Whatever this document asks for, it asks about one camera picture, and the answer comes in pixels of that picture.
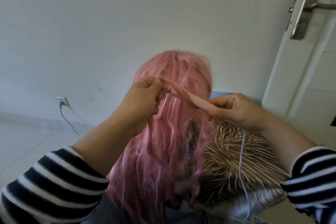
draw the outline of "white door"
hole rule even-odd
[[[336,149],[336,127],[331,126],[336,117],[336,10],[309,10],[307,25],[300,17],[303,2],[296,0],[262,106],[316,143]],[[336,4],[336,0],[318,2]],[[302,32],[293,31],[300,27],[296,22],[304,22],[299,30],[307,29],[300,41],[290,39],[302,38]]]

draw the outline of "pink hair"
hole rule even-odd
[[[143,219],[159,223],[165,219],[167,197],[176,202],[175,182],[190,162],[194,166],[193,200],[199,194],[203,152],[212,139],[213,126],[205,112],[195,109],[186,90],[209,99],[212,79],[205,57],[176,50],[162,52],[147,61],[138,70],[134,82],[147,75],[161,76],[185,101],[166,94],[158,115],[151,117],[144,131],[131,139],[111,169],[107,190],[111,199],[119,201],[134,222]],[[185,133],[191,120],[201,130],[190,159],[193,149]]]

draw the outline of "white cable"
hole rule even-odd
[[[243,141],[241,142],[241,150],[240,150],[240,157],[239,157],[239,179],[240,179],[241,184],[243,186],[243,189],[244,189],[244,192],[245,192],[245,195],[246,195],[246,200],[247,200],[247,203],[249,205],[249,211],[248,211],[248,214],[247,214],[247,216],[245,218],[245,220],[247,220],[250,217],[250,214],[251,214],[251,202],[250,202],[250,197],[249,197],[249,194],[247,193],[247,190],[245,188],[245,184],[244,184],[244,181],[242,179],[242,174],[241,174],[245,139],[246,139],[246,131],[244,131]]]

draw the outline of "white floor tile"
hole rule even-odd
[[[0,145],[30,151],[57,131],[57,129],[52,128],[0,121]]]
[[[71,146],[79,139],[80,137],[75,132],[60,130],[48,140],[44,141],[39,146],[32,149],[32,151],[46,154],[49,151],[58,150],[65,145]]]
[[[0,145],[0,171],[25,155],[27,151],[13,149]]]
[[[26,155],[2,170],[0,172],[0,189],[26,172],[43,156],[44,154],[40,152],[28,152]]]

